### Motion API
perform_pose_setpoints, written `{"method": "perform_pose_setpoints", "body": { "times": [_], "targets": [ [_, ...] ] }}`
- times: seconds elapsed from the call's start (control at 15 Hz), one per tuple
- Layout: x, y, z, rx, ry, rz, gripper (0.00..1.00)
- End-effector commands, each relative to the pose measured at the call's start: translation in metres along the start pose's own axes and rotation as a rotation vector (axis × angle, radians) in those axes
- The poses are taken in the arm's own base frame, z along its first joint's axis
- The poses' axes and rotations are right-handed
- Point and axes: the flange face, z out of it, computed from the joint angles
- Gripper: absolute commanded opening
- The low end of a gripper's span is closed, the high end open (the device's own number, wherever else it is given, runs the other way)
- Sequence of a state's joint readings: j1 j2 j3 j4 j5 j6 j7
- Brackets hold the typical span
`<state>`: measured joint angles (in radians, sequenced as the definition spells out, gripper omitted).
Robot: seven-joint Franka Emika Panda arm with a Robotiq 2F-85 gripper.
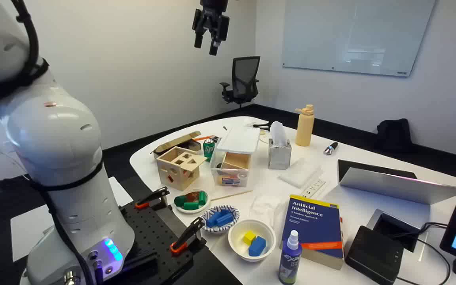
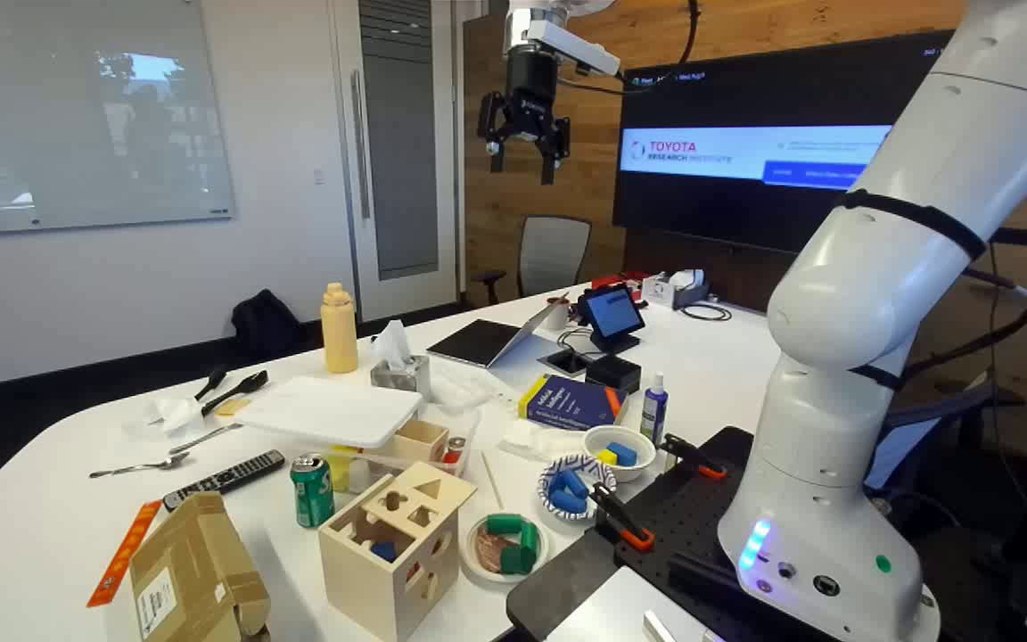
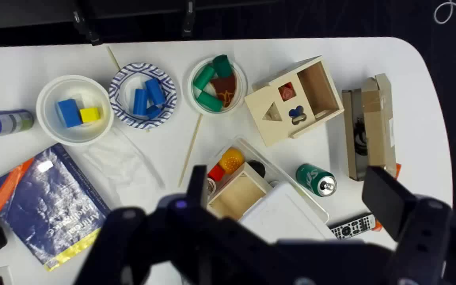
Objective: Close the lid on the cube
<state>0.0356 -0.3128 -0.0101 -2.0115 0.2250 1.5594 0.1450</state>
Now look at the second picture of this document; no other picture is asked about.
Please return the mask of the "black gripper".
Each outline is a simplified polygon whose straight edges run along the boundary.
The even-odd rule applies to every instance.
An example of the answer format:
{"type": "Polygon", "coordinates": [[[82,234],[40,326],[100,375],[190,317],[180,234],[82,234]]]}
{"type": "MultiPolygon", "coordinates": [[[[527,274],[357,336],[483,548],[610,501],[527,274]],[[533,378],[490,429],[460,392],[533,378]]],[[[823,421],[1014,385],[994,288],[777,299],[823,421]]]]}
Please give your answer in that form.
{"type": "Polygon", "coordinates": [[[569,144],[569,122],[553,115],[558,61],[515,45],[508,54],[508,89],[483,96],[478,135],[484,137],[490,171],[502,171],[502,141],[533,137],[541,152],[541,186],[553,186],[569,144]]]}

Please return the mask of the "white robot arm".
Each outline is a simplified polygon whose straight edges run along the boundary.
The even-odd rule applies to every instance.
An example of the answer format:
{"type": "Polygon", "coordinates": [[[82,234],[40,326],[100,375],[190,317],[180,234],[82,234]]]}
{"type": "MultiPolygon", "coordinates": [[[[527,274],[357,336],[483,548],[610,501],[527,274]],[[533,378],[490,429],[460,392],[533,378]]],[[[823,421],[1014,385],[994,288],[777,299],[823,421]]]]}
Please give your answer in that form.
{"type": "Polygon", "coordinates": [[[916,548],[864,494],[919,320],[1027,197],[1027,0],[970,0],[766,301],[777,363],[718,521],[737,588],[845,642],[934,642],[916,548]]]}

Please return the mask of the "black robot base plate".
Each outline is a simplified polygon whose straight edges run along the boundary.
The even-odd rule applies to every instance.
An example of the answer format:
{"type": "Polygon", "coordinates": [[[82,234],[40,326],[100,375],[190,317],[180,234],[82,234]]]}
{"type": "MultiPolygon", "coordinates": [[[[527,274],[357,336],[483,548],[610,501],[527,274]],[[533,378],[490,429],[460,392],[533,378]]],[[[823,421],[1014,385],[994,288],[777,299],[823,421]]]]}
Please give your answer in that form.
{"type": "Polygon", "coordinates": [[[679,444],[679,462],[517,583],[527,637],[610,642],[645,609],[681,637],[937,642],[943,605],[916,548],[858,490],[769,471],[748,432],[679,444]]]}

